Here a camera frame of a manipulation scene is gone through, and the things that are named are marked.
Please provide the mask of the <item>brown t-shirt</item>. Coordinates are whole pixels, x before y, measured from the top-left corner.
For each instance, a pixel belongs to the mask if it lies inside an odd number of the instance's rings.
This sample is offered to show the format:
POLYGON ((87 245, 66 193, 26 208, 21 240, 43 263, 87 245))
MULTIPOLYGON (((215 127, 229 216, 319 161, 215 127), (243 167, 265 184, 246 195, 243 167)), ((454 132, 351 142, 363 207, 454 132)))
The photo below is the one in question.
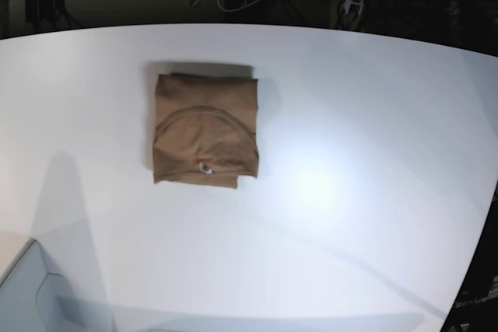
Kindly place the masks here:
POLYGON ((258 175, 258 80, 160 75, 153 180, 237 188, 258 175))

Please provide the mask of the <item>white bin at corner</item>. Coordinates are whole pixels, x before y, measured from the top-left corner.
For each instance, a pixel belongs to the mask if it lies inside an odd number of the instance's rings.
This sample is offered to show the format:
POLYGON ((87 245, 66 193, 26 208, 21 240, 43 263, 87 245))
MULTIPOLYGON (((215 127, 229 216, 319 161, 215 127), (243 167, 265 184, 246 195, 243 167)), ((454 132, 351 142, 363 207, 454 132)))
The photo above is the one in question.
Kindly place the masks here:
POLYGON ((47 269, 40 244, 28 241, 1 276, 1 330, 67 331, 66 285, 65 277, 47 269))

